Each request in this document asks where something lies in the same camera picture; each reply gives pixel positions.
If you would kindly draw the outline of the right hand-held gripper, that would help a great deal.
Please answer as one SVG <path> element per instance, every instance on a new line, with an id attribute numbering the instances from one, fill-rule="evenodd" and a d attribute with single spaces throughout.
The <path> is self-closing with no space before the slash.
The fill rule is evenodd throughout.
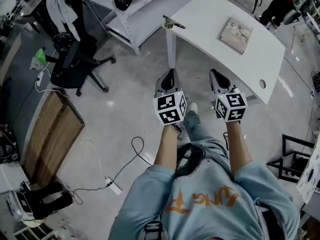
<path id="1" fill-rule="evenodd" d="M 248 107 L 245 94 L 215 69 L 209 71 L 209 80 L 213 94 L 212 106 L 217 118 L 225 123 L 240 122 Z"/>

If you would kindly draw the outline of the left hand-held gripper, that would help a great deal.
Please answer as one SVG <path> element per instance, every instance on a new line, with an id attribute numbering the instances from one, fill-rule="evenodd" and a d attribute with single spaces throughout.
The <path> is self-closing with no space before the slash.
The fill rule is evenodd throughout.
<path id="1" fill-rule="evenodd" d="M 184 120 L 187 101 L 176 69 L 169 69 L 157 80 L 153 107 L 163 126 Z"/>

